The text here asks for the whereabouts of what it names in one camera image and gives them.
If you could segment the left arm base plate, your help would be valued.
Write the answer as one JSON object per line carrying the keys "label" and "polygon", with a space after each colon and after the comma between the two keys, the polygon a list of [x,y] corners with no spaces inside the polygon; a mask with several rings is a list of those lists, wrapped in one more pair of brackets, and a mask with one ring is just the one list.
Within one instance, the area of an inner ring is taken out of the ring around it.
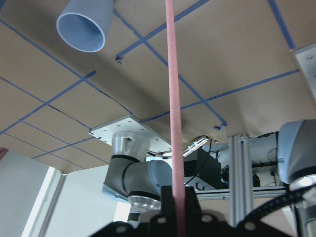
{"label": "left arm base plate", "polygon": [[92,128],[89,134],[111,146],[112,138],[117,132],[134,132],[144,136],[150,142],[149,152],[151,153],[171,152],[171,142],[148,125],[141,123],[134,115],[123,116]]}

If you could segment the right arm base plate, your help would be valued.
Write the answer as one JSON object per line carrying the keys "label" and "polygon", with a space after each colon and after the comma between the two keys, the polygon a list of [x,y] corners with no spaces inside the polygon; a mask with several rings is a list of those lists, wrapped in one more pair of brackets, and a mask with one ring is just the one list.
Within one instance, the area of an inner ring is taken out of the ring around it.
{"label": "right arm base plate", "polygon": [[297,49],[291,49],[289,54],[294,65],[299,70],[303,86],[308,96],[316,101],[316,43],[311,43]]}

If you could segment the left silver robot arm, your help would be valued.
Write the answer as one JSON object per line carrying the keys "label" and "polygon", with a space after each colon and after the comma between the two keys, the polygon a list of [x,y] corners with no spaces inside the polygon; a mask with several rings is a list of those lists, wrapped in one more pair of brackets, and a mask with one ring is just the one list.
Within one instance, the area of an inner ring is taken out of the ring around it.
{"label": "left silver robot arm", "polygon": [[165,161],[145,160],[150,141],[140,134],[116,132],[112,148],[102,191],[131,205],[127,221],[137,227],[143,213],[160,210],[161,188],[172,185],[172,169]]}

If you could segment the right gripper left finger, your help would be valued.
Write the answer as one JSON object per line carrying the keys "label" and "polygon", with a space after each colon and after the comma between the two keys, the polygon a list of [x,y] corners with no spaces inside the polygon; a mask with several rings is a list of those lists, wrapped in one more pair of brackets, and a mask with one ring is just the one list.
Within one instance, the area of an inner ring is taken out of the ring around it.
{"label": "right gripper left finger", "polygon": [[161,188],[161,215],[171,222],[176,221],[175,204],[171,186],[163,186]]}

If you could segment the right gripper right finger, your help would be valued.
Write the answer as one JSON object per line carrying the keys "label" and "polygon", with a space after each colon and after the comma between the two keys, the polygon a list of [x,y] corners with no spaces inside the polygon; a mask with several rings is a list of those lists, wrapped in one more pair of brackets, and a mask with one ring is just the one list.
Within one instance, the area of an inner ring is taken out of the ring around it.
{"label": "right gripper right finger", "polygon": [[187,220],[193,220],[202,213],[198,198],[193,187],[185,186],[185,215]]}

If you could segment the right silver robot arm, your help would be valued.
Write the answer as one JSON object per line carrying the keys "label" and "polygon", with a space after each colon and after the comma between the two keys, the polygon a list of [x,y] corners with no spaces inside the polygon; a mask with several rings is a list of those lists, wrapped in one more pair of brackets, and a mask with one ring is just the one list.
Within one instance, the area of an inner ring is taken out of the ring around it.
{"label": "right silver robot arm", "polygon": [[313,119],[284,124],[277,137],[277,163],[280,180],[288,191],[253,209],[251,162],[245,138],[230,138],[229,190],[232,202],[231,224],[220,215],[203,212],[193,188],[163,189],[163,201],[174,202],[175,214],[167,221],[175,223],[179,237],[282,237],[284,232],[262,222],[262,219],[288,205],[300,208],[299,231],[306,237],[316,234],[316,122]]}

